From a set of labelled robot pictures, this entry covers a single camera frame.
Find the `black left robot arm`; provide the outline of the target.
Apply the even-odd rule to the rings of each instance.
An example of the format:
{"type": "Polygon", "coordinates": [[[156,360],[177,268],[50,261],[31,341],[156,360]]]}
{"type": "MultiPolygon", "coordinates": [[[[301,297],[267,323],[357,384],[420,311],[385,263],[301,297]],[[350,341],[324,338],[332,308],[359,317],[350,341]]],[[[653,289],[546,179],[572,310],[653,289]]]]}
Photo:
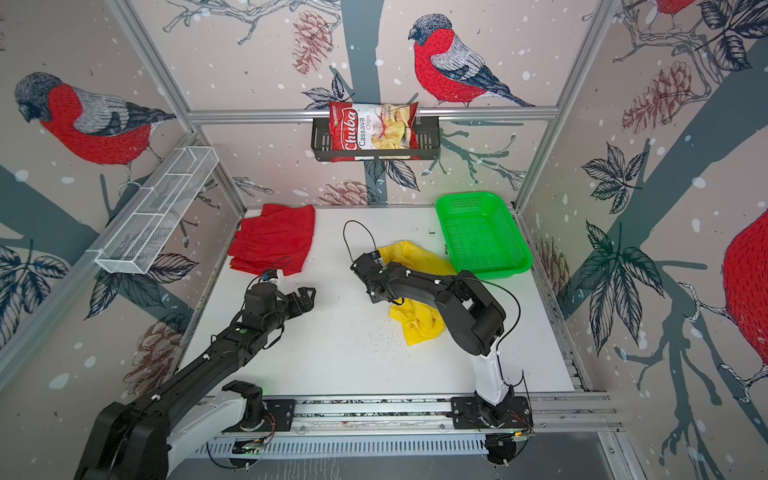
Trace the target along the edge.
{"type": "Polygon", "coordinates": [[[229,426],[261,425],[262,389],[231,374],[269,346],[269,335],[310,312],[316,291],[284,294],[255,283],[229,325],[187,366],[129,404],[97,416],[76,469],[78,479],[164,479],[190,453],[229,426]]]}

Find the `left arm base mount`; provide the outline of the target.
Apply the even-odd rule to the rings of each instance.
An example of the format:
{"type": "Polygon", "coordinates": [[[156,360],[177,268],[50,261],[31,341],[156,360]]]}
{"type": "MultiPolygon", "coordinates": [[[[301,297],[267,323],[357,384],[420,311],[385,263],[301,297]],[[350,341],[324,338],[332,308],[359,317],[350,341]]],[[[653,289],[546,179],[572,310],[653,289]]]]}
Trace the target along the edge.
{"type": "Polygon", "coordinates": [[[265,397],[261,387],[241,380],[233,380],[222,387],[223,392],[234,393],[244,400],[244,412],[236,417],[225,432],[289,432],[292,428],[296,401],[265,397]]]}

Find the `red shorts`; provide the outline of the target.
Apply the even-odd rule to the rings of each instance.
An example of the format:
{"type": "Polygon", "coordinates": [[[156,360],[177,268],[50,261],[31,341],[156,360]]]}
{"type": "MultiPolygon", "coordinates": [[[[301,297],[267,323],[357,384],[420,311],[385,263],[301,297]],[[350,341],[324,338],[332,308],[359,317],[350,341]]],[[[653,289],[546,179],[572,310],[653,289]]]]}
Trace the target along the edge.
{"type": "Polygon", "coordinates": [[[229,249],[230,268],[250,274],[282,269],[298,274],[310,252],[316,212],[313,206],[291,208],[265,204],[259,216],[240,223],[229,249]]]}

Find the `yellow shorts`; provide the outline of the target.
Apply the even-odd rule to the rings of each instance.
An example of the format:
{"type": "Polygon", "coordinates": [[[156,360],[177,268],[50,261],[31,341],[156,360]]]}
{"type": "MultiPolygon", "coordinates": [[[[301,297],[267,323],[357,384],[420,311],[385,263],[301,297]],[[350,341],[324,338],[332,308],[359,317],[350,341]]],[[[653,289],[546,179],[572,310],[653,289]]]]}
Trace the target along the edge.
{"type": "MultiPolygon", "coordinates": [[[[412,270],[433,275],[455,275],[452,264],[412,242],[400,241],[378,249],[384,263],[397,262],[412,270]]],[[[435,307],[410,299],[392,304],[389,317],[402,325],[408,346],[436,339],[445,322],[435,307]]]]}

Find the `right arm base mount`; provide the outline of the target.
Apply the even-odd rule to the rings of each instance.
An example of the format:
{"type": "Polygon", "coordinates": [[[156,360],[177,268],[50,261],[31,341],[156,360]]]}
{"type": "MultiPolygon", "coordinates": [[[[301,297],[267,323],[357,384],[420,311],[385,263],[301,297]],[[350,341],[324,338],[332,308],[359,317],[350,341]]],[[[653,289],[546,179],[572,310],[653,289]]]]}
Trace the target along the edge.
{"type": "Polygon", "coordinates": [[[497,405],[482,399],[477,393],[472,396],[456,396],[450,399],[450,418],[457,430],[533,429],[532,411],[526,396],[517,396],[512,390],[497,405]]]}

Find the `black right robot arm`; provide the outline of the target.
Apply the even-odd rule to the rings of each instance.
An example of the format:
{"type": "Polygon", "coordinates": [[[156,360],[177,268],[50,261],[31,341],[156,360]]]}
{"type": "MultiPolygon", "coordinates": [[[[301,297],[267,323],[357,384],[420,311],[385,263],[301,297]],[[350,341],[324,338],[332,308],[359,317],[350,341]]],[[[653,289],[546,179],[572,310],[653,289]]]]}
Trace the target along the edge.
{"type": "Polygon", "coordinates": [[[475,395],[482,403],[499,407],[514,397],[497,354],[506,312],[474,274],[429,274],[398,262],[385,264],[377,252],[359,256],[350,269],[373,303],[413,300],[438,311],[451,338],[472,357],[475,395]]]}

